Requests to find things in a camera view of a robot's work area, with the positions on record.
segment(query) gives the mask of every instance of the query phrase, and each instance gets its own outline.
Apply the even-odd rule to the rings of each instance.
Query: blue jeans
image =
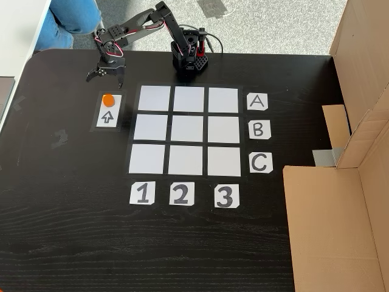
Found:
[[[72,33],[92,33],[101,20],[95,0],[52,0],[35,49],[70,49]]]

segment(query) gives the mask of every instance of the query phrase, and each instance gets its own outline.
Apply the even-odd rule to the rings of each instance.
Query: red component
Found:
[[[204,44],[204,41],[200,41],[199,46],[197,47],[196,55],[197,55],[197,57],[202,57],[202,56],[204,56],[204,53],[205,53],[205,44]]]

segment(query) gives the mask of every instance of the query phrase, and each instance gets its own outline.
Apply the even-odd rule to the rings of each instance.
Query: dark wooden table surface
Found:
[[[86,83],[93,50],[49,50],[27,64],[0,136],[0,289],[16,291],[294,291],[282,169],[314,165],[329,149],[322,105],[342,103],[327,56],[210,54],[196,78],[178,77],[165,52],[125,52],[120,132],[91,132],[100,91]],[[213,207],[212,179],[196,182],[192,207],[129,205],[124,174],[136,89],[143,83],[240,86],[269,95],[272,137],[245,151],[272,152],[268,175],[243,171],[241,207]],[[258,113],[248,118],[258,117]],[[52,147],[65,130],[67,142]]]

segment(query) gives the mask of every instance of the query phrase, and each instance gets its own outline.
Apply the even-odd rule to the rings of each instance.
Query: black cable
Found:
[[[221,53],[223,54],[223,44],[221,43],[221,40],[216,35],[213,35],[212,33],[208,33],[208,35],[210,35],[211,37],[214,37],[218,40],[218,42],[221,46]]]
[[[187,26],[187,27],[190,27],[191,29],[199,30],[197,27],[190,26],[188,24],[180,24],[179,26]],[[210,34],[210,33],[208,33],[208,35],[210,35],[211,37],[216,38],[219,41],[220,46],[221,46],[221,53],[223,54],[223,45],[222,45],[221,41],[219,40],[219,38],[214,36],[214,35],[212,35],[212,34]],[[214,53],[211,41],[207,37],[205,37],[205,40],[207,41],[208,47],[210,48],[211,52]]]
[[[187,27],[190,27],[191,29],[199,30],[197,27],[189,26],[188,24],[180,24],[178,26],[187,26]]]

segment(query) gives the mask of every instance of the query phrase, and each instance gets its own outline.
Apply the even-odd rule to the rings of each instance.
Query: white paper square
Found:
[[[194,182],[174,182],[170,186],[170,205],[192,206],[195,203]]]
[[[138,114],[134,140],[166,140],[168,116],[164,114]]]
[[[216,208],[237,208],[239,204],[239,184],[218,184],[215,187]]]
[[[238,90],[236,88],[210,88],[208,97],[208,112],[237,113]]]
[[[266,93],[252,93],[250,92],[247,95],[247,109],[254,111],[264,111],[267,110],[269,105],[267,104],[267,94]]]
[[[170,146],[170,175],[202,175],[201,146]]]
[[[240,149],[208,147],[208,175],[241,176]]]
[[[239,143],[239,117],[208,117],[208,142]]]
[[[168,111],[170,86],[142,86],[140,89],[138,110]]]
[[[133,144],[129,160],[129,173],[164,172],[164,145]]]
[[[120,94],[112,95],[115,100],[115,104],[111,107],[107,107],[103,103],[100,105],[100,111],[98,112],[96,127],[99,128],[115,128],[117,125],[117,118],[119,117],[120,104],[122,103],[122,96]]]
[[[273,156],[270,152],[251,152],[249,164],[252,173],[270,173],[273,171]]]
[[[173,111],[201,113],[204,111],[204,87],[177,86]]]
[[[152,205],[156,197],[156,182],[142,181],[135,182],[131,186],[129,203],[136,205]]]
[[[250,139],[267,140],[272,137],[269,120],[251,120],[249,122]]]
[[[202,142],[203,120],[198,116],[173,116],[171,140]]]

